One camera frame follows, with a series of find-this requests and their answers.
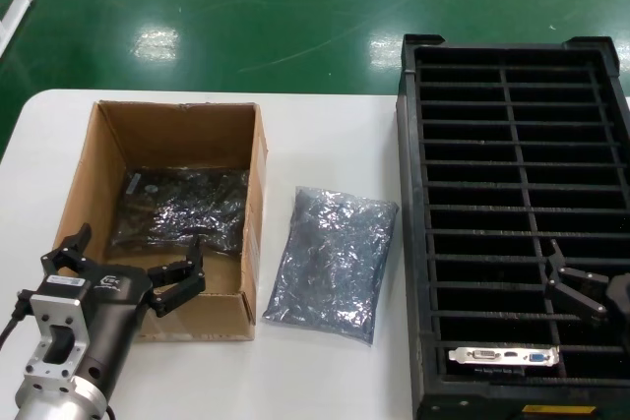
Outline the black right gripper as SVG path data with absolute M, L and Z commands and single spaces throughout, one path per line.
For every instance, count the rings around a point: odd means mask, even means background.
M 603 324 L 608 311 L 615 316 L 629 315 L 629 272 L 609 280 L 603 274 L 571 268 L 555 239 L 550 245 L 552 253 L 545 263 L 545 298 L 556 308 L 593 326 Z

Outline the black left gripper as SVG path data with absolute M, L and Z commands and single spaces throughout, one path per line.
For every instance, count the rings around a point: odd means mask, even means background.
M 89 343 L 76 374 L 100 392 L 112 393 L 149 306 L 163 318 L 205 291 L 203 252 L 201 238 L 195 236 L 183 260 L 147 272 L 122 265 L 93 267 L 84 255 L 91 238 L 91 226 L 84 223 L 43 255 L 40 285 L 88 288 L 82 302 Z

